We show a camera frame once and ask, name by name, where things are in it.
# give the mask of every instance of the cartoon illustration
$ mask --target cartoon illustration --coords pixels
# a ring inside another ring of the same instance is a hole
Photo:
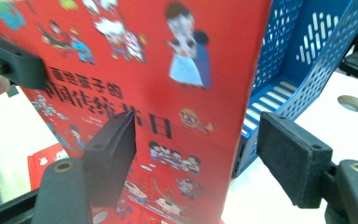
[[[68,118],[64,116],[61,113],[57,113],[57,111],[54,109],[53,105],[48,104],[46,101],[46,98],[39,93],[39,91],[35,91],[37,93],[37,99],[31,102],[31,104],[34,106],[34,109],[37,112],[42,112],[44,116],[46,117],[53,117],[53,115],[57,115],[59,119],[67,120]]]
[[[71,29],[71,34],[69,34],[71,38],[71,47],[77,51],[77,56],[79,57],[82,63],[91,63],[94,64],[94,60],[92,59],[91,50],[80,40],[79,33],[75,28]]]
[[[69,35],[63,32],[61,27],[55,21],[50,21],[49,26],[51,34],[44,30],[40,24],[37,24],[37,27],[42,32],[43,42],[50,44],[61,54],[62,57],[71,55],[74,50],[71,47],[71,39]]]
[[[187,160],[184,160],[179,151],[160,146],[155,141],[149,142],[149,149],[150,157],[154,161],[159,161],[162,164],[169,164],[176,170],[189,171],[194,175],[200,175],[199,164],[201,161],[198,157],[189,156]]]
[[[165,157],[164,160],[169,162],[174,169],[188,171],[187,166],[182,162],[182,155],[176,150],[171,150],[171,156]]]
[[[136,185],[132,184],[130,181],[126,181],[124,187],[131,193],[137,203],[146,206],[146,203],[152,202],[147,198],[147,195],[145,193],[143,193]]]
[[[24,17],[10,1],[0,1],[0,19],[15,31],[19,31],[25,25]]]
[[[76,138],[77,146],[83,150],[84,147],[86,146],[86,144],[83,142],[83,140],[81,140],[81,136],[80,136],[78,128],[73,124],[71,124],[70,127],[71,127],[72,135]]]
[[[190,130],[200,131],[207,135],[213,131],[213,125],[209,122],[207,125],[204,125],[196,113],[190,108],[183,108],[179,112],[180,120],[185,124],[186,128]]]
[[[117,0],[83,0],[94,21],[95,28],[103,34],[112,47],[112,57],[122,55],[126,60],[135,59],[144,62],[144,35],[136,36],[127,28],[118,9]]]
[[[159,144],[155,141],[151,141],[149,142],[149,148],[150,148],[150,157],[155,161],[159,161],[165,164],[165,161],[163,159],[164,153],[162,152]]]
[[[170,77],[184,85],[211,88],[211,68],[206,45],[208,36],[195,31],[194,17],[182,3],[170,3],[165,18],[173,33],[168,45],[173,49]]]
[[[156,204],[158,204],[168,215],[177,215],[182,218],[187,218],[185,210],[188,210],[189,207],[178,205],[172,198],[172,195],[164,194],[161,191],[161,189],[158,187],[157,179],[153,178],[152,181],[155,190],[159,194],[159,198],[156,200]]]
[[[60,0],[60,5],[65,10],[77,10],[78,6],[74,0]]]
[[[182,194],[187,196],[192,201],[196,200],[198,196],[204,192],[204,189],[189,177],[182,180],[176,179],[176,183],[182,191]]]
[[[201,160],[195,156],[189,156],[187,161],[182,161],[188,167],[188,170],[193,173],[194,175],[200,174],[199,164]]]
[[[133,209],[131,206],[127,204],[127,201],[124,199],[121,199],[120,202],[118,202],[116,207],[116,212],[120,214],[121,219],[124,219],[127,215],[127,213],[132,213]]]

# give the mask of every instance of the black bracket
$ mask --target black bracket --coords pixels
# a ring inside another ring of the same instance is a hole
[[[38,56],[0,37],[0,75],[28,89],[43,90],[47,74]]]
[[[331,162],[333,149],[283,116],[262,113],[257,155],[299,208],[328,202],[327,224],[358,223],[358,161]]]
[[[0,224],[91,224],[91,206],[115,207],[136,153],[133,116],[112,117],[81,159],[55,161],[38,190],[0,205]]]

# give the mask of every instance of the white table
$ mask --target white table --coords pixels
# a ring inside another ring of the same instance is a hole
[[[358,160],[358,113],[342,107],[340,95],[358,97],[358,80],[333,74],[322,95],[296,120],[334,149],[333,161]],[[23,94],[0,96],[0,193],[3,202],[30,190],[26,157],[57,143]],[[291,205],[267,167],[257,159],[233,179],[222,219],[227,224],[324,222],[320,209]]]

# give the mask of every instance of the blue basket grid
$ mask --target blue basket grid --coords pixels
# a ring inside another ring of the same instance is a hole
[[[358,31],[358,0],[275,0],[233,170],[256,158],[263,111],[297,118],[322,92]]]

